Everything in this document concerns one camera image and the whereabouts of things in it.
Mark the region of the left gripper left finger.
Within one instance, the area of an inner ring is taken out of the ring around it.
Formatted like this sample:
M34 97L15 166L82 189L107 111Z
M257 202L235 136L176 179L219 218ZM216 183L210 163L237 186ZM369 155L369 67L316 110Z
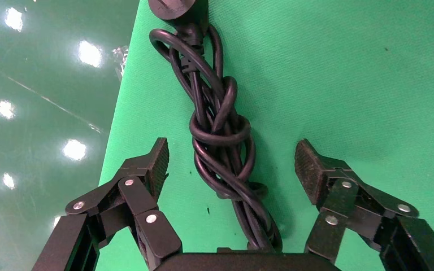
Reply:
M182 252L157 201L167 178L167 139L148 154L126 159L105 184L70 201L33 270L95 270L100 249L129 228L149 270Z

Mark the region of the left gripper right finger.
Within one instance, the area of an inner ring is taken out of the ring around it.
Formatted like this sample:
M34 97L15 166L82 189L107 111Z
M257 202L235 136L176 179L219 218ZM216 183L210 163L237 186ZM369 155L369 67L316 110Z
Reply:
M336 261L346 230L379 253L385 270L434 270L434 230L410 203L362 179L344 161L323 156L300 140L296 175L319 214L305 252Z

